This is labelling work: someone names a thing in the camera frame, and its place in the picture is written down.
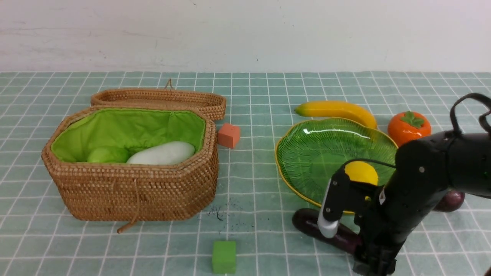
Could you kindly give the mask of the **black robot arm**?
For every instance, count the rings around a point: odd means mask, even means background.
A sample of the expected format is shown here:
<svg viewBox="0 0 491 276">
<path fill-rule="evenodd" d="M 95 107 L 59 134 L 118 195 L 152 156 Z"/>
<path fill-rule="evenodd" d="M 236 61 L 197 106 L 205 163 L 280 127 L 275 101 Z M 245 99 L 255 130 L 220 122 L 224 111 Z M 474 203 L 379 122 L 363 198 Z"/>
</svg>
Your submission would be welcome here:
<svg viewBox="0 0 491 276">
<path fill-rule="evenodd" d="M 405 240 L 448 190 L 490 198 L 490 149 L 488 133 L 449 132 L 400 147 L 390 180 L 355 220 L 362 243 L 354 254 L 354 272 L 392 274 Z"/>
</svg>

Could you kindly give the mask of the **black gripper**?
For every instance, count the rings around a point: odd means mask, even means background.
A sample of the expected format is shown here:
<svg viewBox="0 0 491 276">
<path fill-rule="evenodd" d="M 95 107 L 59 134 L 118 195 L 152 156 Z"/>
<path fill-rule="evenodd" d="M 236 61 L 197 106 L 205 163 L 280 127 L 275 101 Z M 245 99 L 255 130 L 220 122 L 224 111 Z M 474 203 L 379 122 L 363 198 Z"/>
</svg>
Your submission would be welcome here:
<svg viewBox="0 0 491 276">
<path fill-rule="evenodd" d="M 361 230 L 361 244 L 354 252 L 353 272 L 361 276 L 391 276 L 396 268 L 396 257 L 406 239 L 394 240 L 394 235 L 379 233 L 372 235 Z"/>
</svg>

